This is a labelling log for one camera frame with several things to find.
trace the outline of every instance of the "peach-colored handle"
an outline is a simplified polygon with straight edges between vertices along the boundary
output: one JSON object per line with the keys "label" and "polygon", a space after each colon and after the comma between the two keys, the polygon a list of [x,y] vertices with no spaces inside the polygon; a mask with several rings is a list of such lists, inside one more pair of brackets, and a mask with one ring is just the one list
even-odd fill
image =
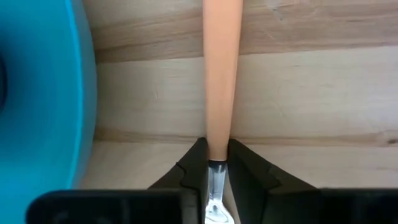
{"label": "peach-colored handle", "polygon": [[231,132],[243,0],[203,0],[209,159],[225,161]]}

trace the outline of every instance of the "wooden surface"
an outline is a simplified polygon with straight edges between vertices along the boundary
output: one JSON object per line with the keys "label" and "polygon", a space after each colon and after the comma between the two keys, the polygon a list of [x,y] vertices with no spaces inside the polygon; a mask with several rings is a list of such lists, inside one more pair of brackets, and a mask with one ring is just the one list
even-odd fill
{"label": "wooden surface", "polygon": [[[81,186],[148,187],[205,133],[201,1],[84,3],[99,95]],[[397,8],[245,0],[232,136],[317,187],[398,187]]]}

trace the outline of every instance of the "silver metal part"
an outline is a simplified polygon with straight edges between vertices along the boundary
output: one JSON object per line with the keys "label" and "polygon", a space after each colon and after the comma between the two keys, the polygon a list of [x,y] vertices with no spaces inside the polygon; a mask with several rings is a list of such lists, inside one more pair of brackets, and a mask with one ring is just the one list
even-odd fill
{"label": "silver metal part", "polygon": [[206,206],[205,224],[234,224],[231,214],[223,205],[226,169],[226,162],[208,168],[209,201]]}

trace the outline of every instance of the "black plastic holder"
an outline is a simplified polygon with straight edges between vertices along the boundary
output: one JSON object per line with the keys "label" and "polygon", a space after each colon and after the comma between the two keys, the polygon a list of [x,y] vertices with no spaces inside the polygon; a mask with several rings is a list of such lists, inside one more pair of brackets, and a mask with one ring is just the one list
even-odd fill
{"label": "black plastic holder", "polygon": [[[199,138],[147,190],[45,194],[30,205],[26,222],[202,224],[207,149],[206,139]],[[228,144],[228,174],[242,224],[398,223],[397,189],[317,189],[235,139]]]}

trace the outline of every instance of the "blue plastic container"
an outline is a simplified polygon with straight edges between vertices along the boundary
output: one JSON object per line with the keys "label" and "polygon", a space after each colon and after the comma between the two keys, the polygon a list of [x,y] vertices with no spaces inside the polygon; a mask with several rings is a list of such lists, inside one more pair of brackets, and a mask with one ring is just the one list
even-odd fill
{"label": "blue plastic container", "polygon": [[24,223],[29,203],[70,189],[88,161],[96,116],[93,46],[80,0],[1,0],[1,223]]}

